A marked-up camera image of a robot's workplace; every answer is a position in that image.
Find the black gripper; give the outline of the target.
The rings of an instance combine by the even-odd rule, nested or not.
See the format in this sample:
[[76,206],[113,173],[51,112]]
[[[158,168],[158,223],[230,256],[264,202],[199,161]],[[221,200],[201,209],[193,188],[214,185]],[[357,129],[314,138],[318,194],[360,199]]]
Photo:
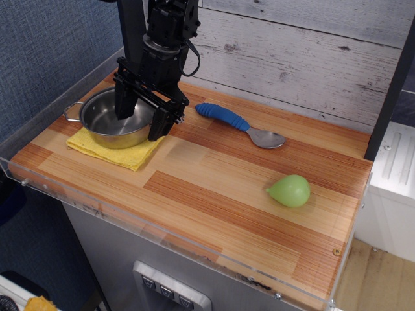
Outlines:
[[189,40],[172,45],[143,40],[139,65],[127,60],[125,55],[118,58],[118,70],[114,74],[117,119],[131,117],[140,99],[155,109],[149,141],[157,141],[166,136],[174,124],[180,124],[189,100],[178,87],[178,82],[186,75],[184,65],[189,49]]

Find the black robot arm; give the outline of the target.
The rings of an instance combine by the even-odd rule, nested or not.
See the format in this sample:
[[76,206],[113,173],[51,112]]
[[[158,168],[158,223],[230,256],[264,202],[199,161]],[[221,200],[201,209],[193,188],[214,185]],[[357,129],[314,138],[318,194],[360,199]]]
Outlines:
[[182,122],[189,100],[178,87],[191,38],[200,26],[198,1],[118,1],[124,56],[118,58],[115,114],[131,117],[137,100],[155,109],[149,141],[166,136]]

